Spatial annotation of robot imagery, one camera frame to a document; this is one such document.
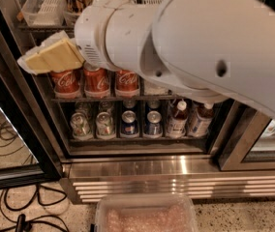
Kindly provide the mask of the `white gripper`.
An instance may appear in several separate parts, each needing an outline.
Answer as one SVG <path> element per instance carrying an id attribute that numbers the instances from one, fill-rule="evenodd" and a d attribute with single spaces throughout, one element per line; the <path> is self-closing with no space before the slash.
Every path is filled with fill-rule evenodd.
<path id="1" fill-rule="evenodd" d="M 28 50 L 17 63 L 31 74 L 59 73 L 79 69 L 85 59 L 94 67 L 116 72 L 106 49 L 107 24 L 115 11 L 113 0 L 94 1 L 76 20 L 75 40 L 60 31 Z"/>

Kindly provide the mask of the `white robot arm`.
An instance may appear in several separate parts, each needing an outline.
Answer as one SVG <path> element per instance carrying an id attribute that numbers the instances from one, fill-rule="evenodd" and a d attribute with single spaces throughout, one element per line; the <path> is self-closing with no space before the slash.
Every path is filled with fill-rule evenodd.
<path id="1" fill-rule="evenodd" d="M 258 0 L 99 0 L 18 64 L 40 74 L 82 63 L 128 70 L 197 102 L 228 98 L 275 120 L 275 12 Z"/>

